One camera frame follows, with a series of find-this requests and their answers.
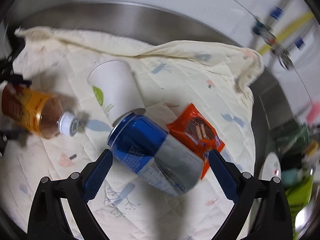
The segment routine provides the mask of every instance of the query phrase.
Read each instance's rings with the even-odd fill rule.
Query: blue gripper pad
[[[113,162],[112,152],[105,150],[98,160],[94,163],[95,168],[89,174],[87,180],[83,183],[84,195],[83,200],[88,203],[96,197],[104,179],[106,178]]]
[[[227,199],[232,200],[233,203],[236,204],[239,199],[237,182],[214,150],[210,151],[208,158],[209,165],[216,176],[223,193],[226,195]]]

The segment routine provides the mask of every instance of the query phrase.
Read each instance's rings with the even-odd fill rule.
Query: yellow strip
[[[294,32],[296,32],[301,26],[306,24],[309,20],[313,18],[312,12],[305,13],[292,23],[290,23],[277,37],[276,42],[280,43],[290,37]],[[261,49],[258,50],[258,53],[261,55],[266,54],[271,49],[271,46],[266,44]]]

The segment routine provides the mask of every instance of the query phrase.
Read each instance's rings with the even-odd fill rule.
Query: white paper cup
[[[127,62],[111,60],[101,63],[89,75],[88,83],[92,85],[112,126],[128,112],[145,113],[145,106]]]

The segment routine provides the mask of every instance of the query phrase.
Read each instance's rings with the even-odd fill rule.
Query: red snack wrapper
[[[210,150],[216,149],[221,152],[225,146],[216,130],[200,114],[194,104],[190,104],[182,115],[167,127],[173,137],[203,160],[204,167],[201,175],[203,179],[210,167],[208,161]]]

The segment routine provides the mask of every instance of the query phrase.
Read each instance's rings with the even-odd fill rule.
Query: screw
[[[246,179],[250,179],[251,178],[251,174],[249,172],[247,172],[247,171],[242,173],[242,176],[244,176]]]
[[[43,177],[42,179],[41,179],[41,182],[42,183],[46,183],[48,181],[48,177]]]
[[[78,172],[74,172],[74,173],[72,173],[71,174],[71,179],[77,179],[77,178],[79,178],[79,173]]]
[[[278,177],[273,177],[273,181],[274,181],[275,183],[279,183],[279,182],[280,182],[280,179],[279,179]]]

